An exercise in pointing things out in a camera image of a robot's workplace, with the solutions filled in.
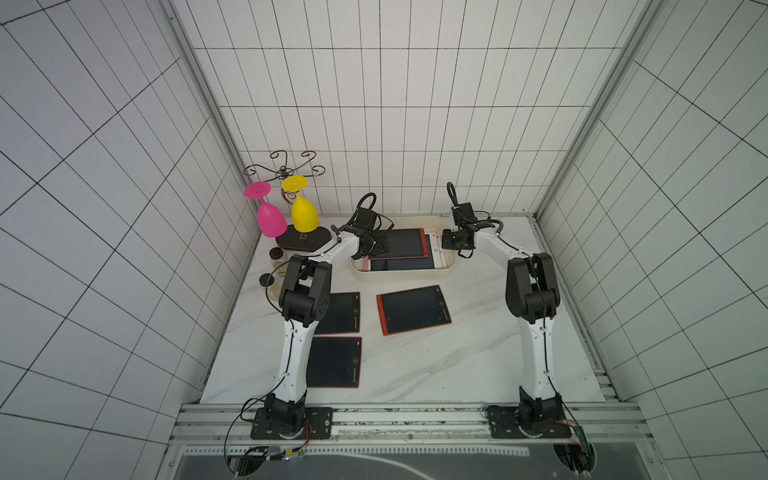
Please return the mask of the yellow plastic wine glass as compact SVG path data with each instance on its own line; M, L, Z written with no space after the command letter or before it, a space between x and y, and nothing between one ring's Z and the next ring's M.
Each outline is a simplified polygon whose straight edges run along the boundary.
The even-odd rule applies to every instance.
M293 175L282 182L282 189L294 193L291 217L294 228L300 233L309 233L320 226L319 215L315 206L302 196L302 191L309 185L307 177Z

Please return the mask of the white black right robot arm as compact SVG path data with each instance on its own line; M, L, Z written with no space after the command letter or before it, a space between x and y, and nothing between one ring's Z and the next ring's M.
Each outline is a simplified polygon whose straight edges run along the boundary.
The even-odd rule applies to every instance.
M523 355L517 425L530 438L542 436L565 419L561 394L552 378L553 324L561 303L554 261L547 253L529 253L501 235L501 221L479 219L469 202L455 204L454 230L442 234L442 248L459 254L478 250L506 272L504 297L518 320Z

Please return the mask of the aluminium mounting rail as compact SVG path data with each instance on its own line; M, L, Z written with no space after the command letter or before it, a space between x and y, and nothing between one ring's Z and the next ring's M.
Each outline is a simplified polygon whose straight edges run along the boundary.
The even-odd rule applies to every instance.
M342 404L309 406L305 417L311 434L286 435L265 417L261 407L242 410L236 404L185 405L173 427L176 445L231 447L288 444L309 440L313 446L353 444L590 444L638 442L652 437L634 403L568 402L566 420L524 434L514 416L515 405L483 404Z

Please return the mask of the cream plastic storage box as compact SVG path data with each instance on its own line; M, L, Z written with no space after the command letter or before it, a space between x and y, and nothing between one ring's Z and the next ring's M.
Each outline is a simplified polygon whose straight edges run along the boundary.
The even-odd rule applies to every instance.
M382 281L437 281L447 278L451 275L452 269L456 264L457 254L455 251L445 251L441 246L441 236L444 229L449 228L446 218L439 216L401 216L394 218L395 229L405 228L423 228L425 232L434 232L438 236L436 245L440 249L445 267L443 269L433 270L411 270L411 271L377 271L365 272L363 270L364 259L348 260L352 268L353 275L360 281L374 282Z

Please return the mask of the glass jar black lid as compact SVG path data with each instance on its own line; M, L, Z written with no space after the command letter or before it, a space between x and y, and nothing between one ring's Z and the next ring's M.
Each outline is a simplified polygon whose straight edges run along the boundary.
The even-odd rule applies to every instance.
M285 251L280 247L273 247L269 250L270 262L273 268L280 267L286 259Z

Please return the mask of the pink plastic wine glass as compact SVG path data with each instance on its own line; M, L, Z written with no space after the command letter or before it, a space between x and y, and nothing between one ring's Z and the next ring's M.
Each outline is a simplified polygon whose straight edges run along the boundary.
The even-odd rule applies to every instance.
M264 236L277 238L283 235L288 225L282 212L267 197L272 191L272 186L267 182L254 182L244 190L247 199L260 202L257 211L257 222Z

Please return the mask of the pink white writing tablet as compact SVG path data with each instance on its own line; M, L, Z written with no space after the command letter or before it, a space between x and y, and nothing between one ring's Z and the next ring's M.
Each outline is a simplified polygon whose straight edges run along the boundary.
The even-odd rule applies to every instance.
M434 232L425 232L424 240L428 249L426 257L408 259L366 258L363 263L363 270L365 272L377 272L443 269L445 261L440 249L436 245L438 236Z

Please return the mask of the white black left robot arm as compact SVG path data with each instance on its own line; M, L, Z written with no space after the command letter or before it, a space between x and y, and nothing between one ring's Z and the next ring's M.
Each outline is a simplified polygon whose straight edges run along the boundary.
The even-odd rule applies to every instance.
M279 379L264 399L267 418L290 431L304 423L307 366L311 344L320 321L330 307L333 267L370 254L383 234L380 215L359 206L351 218L334 230L334 238L309 255L295 254L287 261L278 299L284 320L284 345Z

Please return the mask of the red writing tablet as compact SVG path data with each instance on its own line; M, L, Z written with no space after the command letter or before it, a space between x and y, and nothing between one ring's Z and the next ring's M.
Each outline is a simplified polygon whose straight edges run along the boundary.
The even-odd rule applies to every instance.
M332 293L328 312L319 322L315 334L352 334L359 331L360 293Z
M392 229L382 237L382 250L374 259L421 259L429 255L426 233L422 228Z
M314 337L307 365L309 388L358 388L361 337Z
M376 301L384 336L452 323L439 285L380 294Z

